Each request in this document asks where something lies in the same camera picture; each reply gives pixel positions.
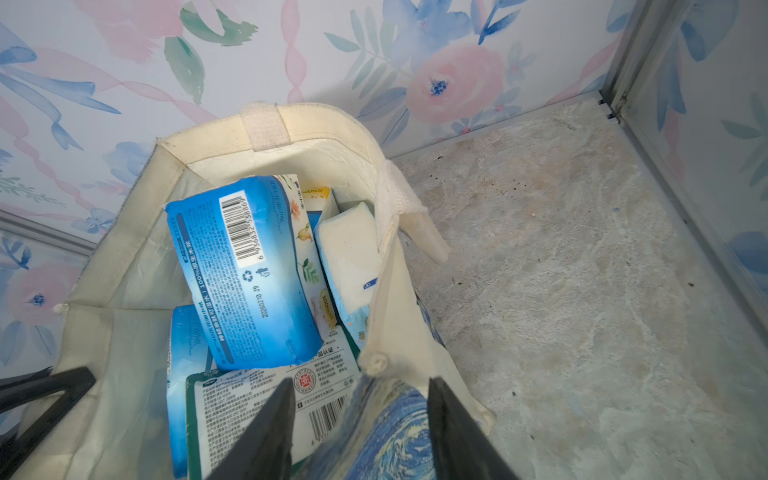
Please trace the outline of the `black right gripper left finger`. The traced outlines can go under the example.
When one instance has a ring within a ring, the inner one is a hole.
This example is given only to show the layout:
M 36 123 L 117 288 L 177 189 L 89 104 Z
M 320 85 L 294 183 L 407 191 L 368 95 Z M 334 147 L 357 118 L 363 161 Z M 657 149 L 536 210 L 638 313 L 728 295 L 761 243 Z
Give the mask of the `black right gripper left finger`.
M 208 479 L 289 479 L 295 411 L 292 381 L 284 379 Z

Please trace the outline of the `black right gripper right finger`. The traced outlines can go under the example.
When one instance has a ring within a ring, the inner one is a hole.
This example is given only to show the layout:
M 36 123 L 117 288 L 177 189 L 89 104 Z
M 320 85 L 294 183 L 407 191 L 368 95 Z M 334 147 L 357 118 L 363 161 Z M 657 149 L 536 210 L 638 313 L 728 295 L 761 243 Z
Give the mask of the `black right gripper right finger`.
M 437 479 L 519 479 L 441 377 L 429 380 L 427 416 Z

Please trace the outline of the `colourful cartoon tissue pack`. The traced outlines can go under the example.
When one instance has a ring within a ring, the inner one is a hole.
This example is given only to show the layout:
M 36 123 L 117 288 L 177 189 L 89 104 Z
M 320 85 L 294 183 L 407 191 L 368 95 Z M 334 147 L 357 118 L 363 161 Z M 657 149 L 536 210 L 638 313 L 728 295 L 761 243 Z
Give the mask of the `colourful cartoon tissue pack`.
M 274 427 L 293 468 L 336 429 L 360 378 L 342 326 L 310 361 L 273 369 L 196 373 L 186 380 L 188 477 L 207 479 L 246 432 Z

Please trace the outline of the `cream canvas bag starry print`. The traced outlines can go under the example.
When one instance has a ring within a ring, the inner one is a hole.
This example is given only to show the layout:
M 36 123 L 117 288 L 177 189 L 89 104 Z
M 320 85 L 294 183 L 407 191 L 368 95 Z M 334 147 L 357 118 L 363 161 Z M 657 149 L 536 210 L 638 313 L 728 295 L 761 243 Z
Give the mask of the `cream canvas bag starry print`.
M 506 467 L 414 291 L 448 248 L 370 132 L 252 104 L 160 141 L 65 296 L 16 479 L 485 479 Z

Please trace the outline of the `blue tissue pack barcode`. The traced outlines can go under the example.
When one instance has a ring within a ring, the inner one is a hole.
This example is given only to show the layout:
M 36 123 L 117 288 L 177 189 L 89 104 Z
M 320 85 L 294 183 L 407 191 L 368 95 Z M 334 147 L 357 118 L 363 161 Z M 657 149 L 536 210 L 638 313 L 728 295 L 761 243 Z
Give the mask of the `blue tissue pack barcode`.
M 224 370 L 303 364 L 324 342 L 298 276 L 287 198 L 274 176 L 246 177 L 165 207 L 192 303 Z

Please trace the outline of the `white tissue pack cartoon blue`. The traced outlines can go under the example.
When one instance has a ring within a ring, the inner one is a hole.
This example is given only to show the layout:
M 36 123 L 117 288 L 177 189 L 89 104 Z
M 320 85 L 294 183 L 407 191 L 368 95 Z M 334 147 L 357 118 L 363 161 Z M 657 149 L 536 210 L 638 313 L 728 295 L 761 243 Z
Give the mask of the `white tissue pack cartoon blue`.
M 321 221 L 316 240 L 341 320 L 347 326 L 365 323 L 382 265 L 368 205 L 361 202 Z

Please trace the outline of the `floral blue tissue pack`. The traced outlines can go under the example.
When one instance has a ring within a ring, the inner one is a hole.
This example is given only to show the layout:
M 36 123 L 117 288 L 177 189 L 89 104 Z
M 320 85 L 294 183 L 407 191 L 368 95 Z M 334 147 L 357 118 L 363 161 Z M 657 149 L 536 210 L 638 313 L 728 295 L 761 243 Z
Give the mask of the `floral blue tissue pack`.
M 298 177 L 275 175 L 286 195 L 298 276 L 315 325 L 324 342 L 336 335 L 337 317 L 324 275 L 309 214 L 305 208 Z

